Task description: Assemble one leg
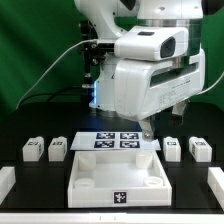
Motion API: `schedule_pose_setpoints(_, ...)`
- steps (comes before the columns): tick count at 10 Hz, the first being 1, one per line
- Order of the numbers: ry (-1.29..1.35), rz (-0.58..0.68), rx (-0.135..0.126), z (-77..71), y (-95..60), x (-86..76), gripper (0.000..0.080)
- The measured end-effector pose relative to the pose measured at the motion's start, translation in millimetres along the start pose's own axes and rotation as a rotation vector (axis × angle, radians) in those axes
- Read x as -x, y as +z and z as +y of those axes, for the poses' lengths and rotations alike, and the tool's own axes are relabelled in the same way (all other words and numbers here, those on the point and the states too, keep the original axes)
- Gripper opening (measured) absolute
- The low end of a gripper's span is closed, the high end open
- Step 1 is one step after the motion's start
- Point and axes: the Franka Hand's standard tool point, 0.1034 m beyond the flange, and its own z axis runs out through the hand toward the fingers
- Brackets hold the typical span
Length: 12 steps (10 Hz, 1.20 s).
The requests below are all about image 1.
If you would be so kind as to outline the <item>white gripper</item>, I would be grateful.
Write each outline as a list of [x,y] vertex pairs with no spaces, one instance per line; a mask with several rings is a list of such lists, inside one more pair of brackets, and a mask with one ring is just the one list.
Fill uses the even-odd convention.
[[191,56],[189,65],[182,68],[175,78],[173,75],[177,70],[172,70],[172,65],[172,60],[146,62],[122,59],[116,66],[115,110],[122,118],[141,120],[139,125],[145,141],[154,140],[153,121],[147,117],[174,105],[170,122],[173,126],[182,125],[187,107],[183,100],[196,95],[204,86],[203,50]]

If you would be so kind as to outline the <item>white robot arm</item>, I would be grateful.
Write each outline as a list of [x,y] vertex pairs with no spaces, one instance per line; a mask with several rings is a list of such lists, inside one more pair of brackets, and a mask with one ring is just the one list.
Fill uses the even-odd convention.
[[96,31],[100,76],[90,107],[136,121],[153,139],[153,116],[169,107],[182,117],[202,92],[201,26],[224,0],[74,0]]

